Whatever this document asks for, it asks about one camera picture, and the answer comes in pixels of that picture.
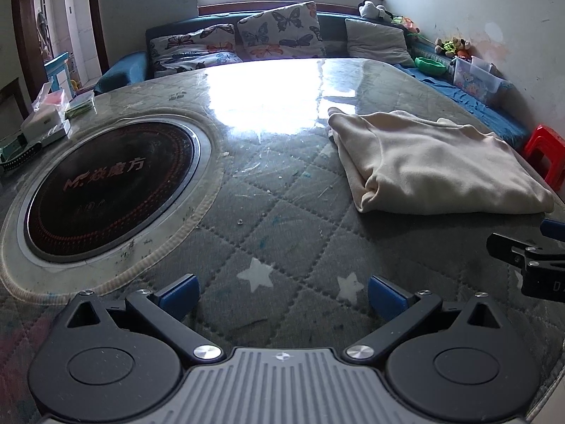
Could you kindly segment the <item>butterfly pillow right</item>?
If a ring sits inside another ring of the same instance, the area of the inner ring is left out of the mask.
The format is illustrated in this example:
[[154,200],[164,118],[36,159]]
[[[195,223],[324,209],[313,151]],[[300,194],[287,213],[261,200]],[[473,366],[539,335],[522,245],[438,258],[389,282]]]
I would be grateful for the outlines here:
[[245,17],[238,21],[238,32],[245,52],[253,60],[326,56],[313,1]]

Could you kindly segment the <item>blue corner sofa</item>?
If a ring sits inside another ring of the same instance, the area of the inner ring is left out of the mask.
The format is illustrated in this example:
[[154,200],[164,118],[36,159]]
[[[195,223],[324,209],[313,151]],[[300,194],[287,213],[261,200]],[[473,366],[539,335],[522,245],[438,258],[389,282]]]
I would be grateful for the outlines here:
[[[130,84],[148,81],[154,78],[158,70],[152,65],[151,55],[155,53],[151,42],[159,36],[166,39],[173,35],[195,32],[212,25],[236,24],[245,17],[257,16],[257,12],[225,12],[207,14],[195,18],[150,28],[145,32],[147,49],[125,55],[102,75],[95,85],[97,95],[125,87]],[[346,22],[361,22],[359,16],[337,12],[320,12],[320,38],[325,45],[328,58],[374,58],[383,60],[383,55],[376,52],[376,41],[382,39],[385,30],[396,29],[403,33],[404,43],[412,66],[396,60],[390,62],[404,73],[418,81],[428,84],[440,94],[457,102],[467,112],[479,119],[514,148],[522,148],[530,139],[530,131],[503,111],[499,101],[510,90],[510,83],[500,81],[495,92],[487,91],[487,70],[478,64],[462,58],[447,58],[436,55],[431,47],[417,38],[417,35],[401,27],[389,23],[382,18],[368,19],[373,24],[371,43],[367,46],[367,54],[363,54],[353,45],[353,38],[347,34]]]

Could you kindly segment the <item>plush toys pile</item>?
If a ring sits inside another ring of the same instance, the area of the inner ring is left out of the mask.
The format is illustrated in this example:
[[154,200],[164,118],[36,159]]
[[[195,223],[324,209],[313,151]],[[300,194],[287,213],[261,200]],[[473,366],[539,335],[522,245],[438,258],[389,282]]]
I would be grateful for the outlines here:
[[471,59],[469,50],[471,43],[465,39],[458,39],[456,36],[445,41],[436,39],[435,52],[438,55],[445,55],[447,58]]

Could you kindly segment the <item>grey plain pillow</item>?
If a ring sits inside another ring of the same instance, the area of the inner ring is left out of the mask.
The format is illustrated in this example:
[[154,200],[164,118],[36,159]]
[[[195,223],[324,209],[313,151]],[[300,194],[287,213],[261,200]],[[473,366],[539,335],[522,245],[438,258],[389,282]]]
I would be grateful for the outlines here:
[[364,20],[345,20],[347,52],[351,58],[373,59],[390,65],[414,67],[401,29]]

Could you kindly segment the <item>clear plastic storage box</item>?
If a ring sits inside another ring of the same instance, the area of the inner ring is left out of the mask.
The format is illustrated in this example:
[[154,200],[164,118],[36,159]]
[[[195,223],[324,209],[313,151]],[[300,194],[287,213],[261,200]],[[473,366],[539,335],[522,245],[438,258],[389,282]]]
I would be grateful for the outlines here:
[[495,106],[510,89],[510,83],[491,74],[481,67],[456,58],[453,63],[454,85],[471,95],[477,101],[488,106]]

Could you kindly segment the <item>black round induction cooktop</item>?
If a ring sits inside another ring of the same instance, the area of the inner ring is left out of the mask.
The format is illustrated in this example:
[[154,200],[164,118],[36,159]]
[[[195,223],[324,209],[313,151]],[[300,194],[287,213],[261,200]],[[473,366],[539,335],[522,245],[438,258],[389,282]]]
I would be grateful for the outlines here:
[[132,239],[194,178],[201,143],[190,127],[142,120],[85,141],[41,181],[25,239],[49,262],[94,258]]

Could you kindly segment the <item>butterfly pillow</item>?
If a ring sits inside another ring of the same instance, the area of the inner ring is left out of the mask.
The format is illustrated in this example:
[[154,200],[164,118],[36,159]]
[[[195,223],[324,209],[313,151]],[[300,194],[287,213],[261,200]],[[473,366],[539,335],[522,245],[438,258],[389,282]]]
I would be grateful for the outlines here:
[[149,42],[153,77],[240,63],[232,24],[216,24],[181,35],[164,35]]
[[245,52],[253,60],[326,56],[313,1],[245,17],[238,21],[238,32]]

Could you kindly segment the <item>red plastic stool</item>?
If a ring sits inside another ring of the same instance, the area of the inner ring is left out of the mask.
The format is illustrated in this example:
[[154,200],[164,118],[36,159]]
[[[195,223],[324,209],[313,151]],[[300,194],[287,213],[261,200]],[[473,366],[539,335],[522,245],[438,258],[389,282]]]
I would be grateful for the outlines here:
[[564,183],[564,138],[545,124],[540,124],[522,149],[524,159],[558,193]]

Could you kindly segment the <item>panda plush toy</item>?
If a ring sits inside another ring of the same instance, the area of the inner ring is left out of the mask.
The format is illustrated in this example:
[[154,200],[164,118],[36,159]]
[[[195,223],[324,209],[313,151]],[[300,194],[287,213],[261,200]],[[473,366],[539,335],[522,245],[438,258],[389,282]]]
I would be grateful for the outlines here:
[[364,19],[383,20],[392,23],[394,15],[382,4],[375,5],[371,0],[364,0],[358,5],[358,12]]

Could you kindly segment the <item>green plastic bowl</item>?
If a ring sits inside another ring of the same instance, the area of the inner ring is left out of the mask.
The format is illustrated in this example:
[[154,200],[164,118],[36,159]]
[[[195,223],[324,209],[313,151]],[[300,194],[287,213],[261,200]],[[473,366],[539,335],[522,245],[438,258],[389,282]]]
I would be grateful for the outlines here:
[[431,77],[441,77],[448,71],[443,63],[432,58],[418,57],[414,59],[414,64],[421,73]]

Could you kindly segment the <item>white box stack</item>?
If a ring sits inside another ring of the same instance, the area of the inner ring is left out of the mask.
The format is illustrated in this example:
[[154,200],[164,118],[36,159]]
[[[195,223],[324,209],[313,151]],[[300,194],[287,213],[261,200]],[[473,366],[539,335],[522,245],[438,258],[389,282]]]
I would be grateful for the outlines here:
[[51,91],[50,81],[42,85],[36,99],[31,104],[31,114],[21,124],[20,130],[27,143],[31,143],[65,120],[69,100],[64,89]]

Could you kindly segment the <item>black round basket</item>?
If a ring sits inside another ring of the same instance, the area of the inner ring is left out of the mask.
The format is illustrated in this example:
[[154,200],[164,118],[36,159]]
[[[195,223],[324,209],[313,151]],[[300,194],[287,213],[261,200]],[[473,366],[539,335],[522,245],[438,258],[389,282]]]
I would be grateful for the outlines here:
[[15,150],[8,158],[1,155],[1,171],[2,173],[10,172],[18,169],[20,166],[31,162],[39,153],[42,153],[42,144],[37,142],[28,145],[25,148]]

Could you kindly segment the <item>cream sweater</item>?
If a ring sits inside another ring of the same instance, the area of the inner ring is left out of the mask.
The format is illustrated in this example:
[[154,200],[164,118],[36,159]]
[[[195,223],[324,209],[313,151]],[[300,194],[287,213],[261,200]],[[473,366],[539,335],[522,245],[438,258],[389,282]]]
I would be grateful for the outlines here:
[[403,110],[346,114],[328,125],[358,212],[551,212],[551,190],[494,133]]

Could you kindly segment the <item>blue white small cabinet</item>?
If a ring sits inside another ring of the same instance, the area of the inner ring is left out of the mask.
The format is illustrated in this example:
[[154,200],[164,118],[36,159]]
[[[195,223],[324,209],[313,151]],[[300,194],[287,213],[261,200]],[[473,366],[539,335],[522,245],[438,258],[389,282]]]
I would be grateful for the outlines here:
[[51,83],[51,91],[64,90],[66,97],[74,97],[71,76],[68,68],[69,53],[64,52],[44,64],[46,76]]

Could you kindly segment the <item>butterfly pillow left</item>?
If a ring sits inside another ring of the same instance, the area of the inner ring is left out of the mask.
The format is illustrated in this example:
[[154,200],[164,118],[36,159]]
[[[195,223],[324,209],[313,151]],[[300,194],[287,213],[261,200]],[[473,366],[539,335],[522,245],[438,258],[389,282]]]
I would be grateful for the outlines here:
[[181,35],[164,35],[149,42],[153,77],[240,63],[232,24],[216,24]]

